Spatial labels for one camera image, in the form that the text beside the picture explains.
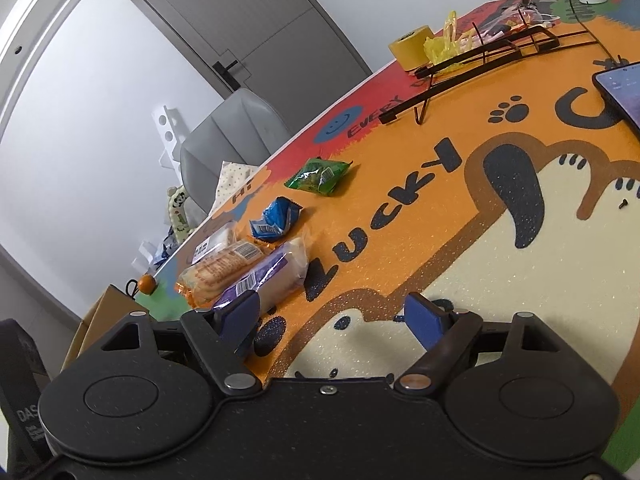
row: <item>plush toy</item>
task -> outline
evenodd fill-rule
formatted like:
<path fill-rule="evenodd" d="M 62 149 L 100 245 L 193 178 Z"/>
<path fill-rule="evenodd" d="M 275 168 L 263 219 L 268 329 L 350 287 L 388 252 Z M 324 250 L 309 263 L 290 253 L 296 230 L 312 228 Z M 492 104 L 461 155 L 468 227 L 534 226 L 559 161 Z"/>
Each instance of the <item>plush toy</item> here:
<path fill-rule="evenodd" d="M 176 241 L 181 244 L 191 234 L 192 229 L 187 222 L 187 215 L 184 212 L 184 203 L 187 201 L 189 194 L 184 186 L 170 187 L 167 190 L 169 196 L 169 221 L 174 228 Z"/>

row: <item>plastic bag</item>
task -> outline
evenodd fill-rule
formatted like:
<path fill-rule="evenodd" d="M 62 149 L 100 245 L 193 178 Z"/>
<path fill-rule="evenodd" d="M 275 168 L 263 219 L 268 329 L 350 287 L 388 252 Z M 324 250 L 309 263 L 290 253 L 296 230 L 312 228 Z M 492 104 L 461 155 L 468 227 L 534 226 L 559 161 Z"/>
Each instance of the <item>plastic bag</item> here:
<path fill-rule="evenodd" d="M 266 242 L 279 240 L 298 221 L 301 206 L 285 196 L 279 196 L 262 212 L 259 220 L 249 220 L 254 238 Z"/>
<path fill-rule="evenodd" d="M 460 43 L 456 41 L 456 31 L 458 28 L 458 18 L 456 11 L 452 10 L 444 22 L 442 36 L 427 38 L 424 42 L 424 53 L 432 64 L 437 65 L 462 53 Z M 455 70 L 457 66 L 448 67 L 448 70 Z"/>
<path fill-rule="evenodd" d="M 235 221 L 227 222 L 209 238 L 204 240 L 203 243 L 199 244 L 193 252 L 191 264 L 197 264 L 206 256 L 211 256 L 222 249 L 226 249 L 229 245 L 236 243 L 236 225 L 237 223 Z"/>
<path fill-rule="evenodd" d="M 310 158 L 294 176 L 284 185 L 291 189 L 300 189 L 311 193 L 329 195 L 338 181 L 349 169 L 352 162 Z"/>
<path fill-rule="evenodd" d="M 546 14 L 546 16 L 547 19 L 543 17 L 536 7 L 536 4 L 531 0 L 520 0 L 517 4 L 513 4 L 512 6 L 505 8 L 501 12 L 500 16 L 494 20 L 491 20 L 489 23 L 485 23 L 479 27 L 482 42 L 478 38 L 478 34 L 475 29 L 468 30 L 467 32 L 471 33 L 469 36 L 470 43 L 468 45 L 470 48 L 477 48 L 482 43 L 490 43 L 498 38 L 503 38 L 504 36 L 508 36 L 514 32 L 519 32 L 525 28 L 525 26 L 539 25 L 545 22 L 551 26 L 551 22 L 548 20 L 556 18 L 556 16 L 548 14 Z"/>
<path fill-rule="evenodd" d="M 175 284 L 192 308 L 206 307 L 264 256 L 256 244 L 240 240 L 185 269 Z"/>
<path fill-rule="evenodd" d="M 264 314 L 303 285 L 307 267 L 304 240 L 294 238 L 225 290 L 213 308 L 223 308 L 243 292 L 255 290 L 260 296 L 260 313 Z"/>

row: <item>smiley face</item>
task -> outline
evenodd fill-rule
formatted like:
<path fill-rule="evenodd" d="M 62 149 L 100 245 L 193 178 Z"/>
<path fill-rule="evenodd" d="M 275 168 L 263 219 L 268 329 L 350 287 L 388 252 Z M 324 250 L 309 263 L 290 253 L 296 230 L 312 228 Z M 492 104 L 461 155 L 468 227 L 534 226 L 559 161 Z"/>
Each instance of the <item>smiley face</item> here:
<path fill-rule="evenodd" d="M 351 126 L 361 113 L 362 106 L 353 106 L 333 116 L 318 132 L 314 143 L 320 144 L 321 142 L 335 139 L 335 137 Z"/>

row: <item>cardboard box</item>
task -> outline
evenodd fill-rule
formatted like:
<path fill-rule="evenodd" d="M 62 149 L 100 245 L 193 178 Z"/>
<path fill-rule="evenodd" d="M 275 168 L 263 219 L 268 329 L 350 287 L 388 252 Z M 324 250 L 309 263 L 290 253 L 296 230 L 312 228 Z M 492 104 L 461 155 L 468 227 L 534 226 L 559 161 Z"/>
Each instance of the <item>cardboard box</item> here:
<path fill-rule="evenodd" d="M 80 323 L 69 351 L 66 353 L 62 369 L 64 370 L 89 346 L 98 341 L 123 316 L 136 310 L 148 312 L 146 308 L 136 303 L 124 292 L 109 285 L 100 300 L 91 307 L 89 313 Z"/>

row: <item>smartphone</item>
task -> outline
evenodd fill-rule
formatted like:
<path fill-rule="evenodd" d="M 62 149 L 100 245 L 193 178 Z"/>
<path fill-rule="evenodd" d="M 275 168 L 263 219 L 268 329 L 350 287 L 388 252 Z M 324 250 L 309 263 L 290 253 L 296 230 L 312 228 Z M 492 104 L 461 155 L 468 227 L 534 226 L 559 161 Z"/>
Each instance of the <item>smartphone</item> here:
<path fill-rule="evenodd" d="M 595 73 L 591 80 L 640 137 L 640 61 Z"/>

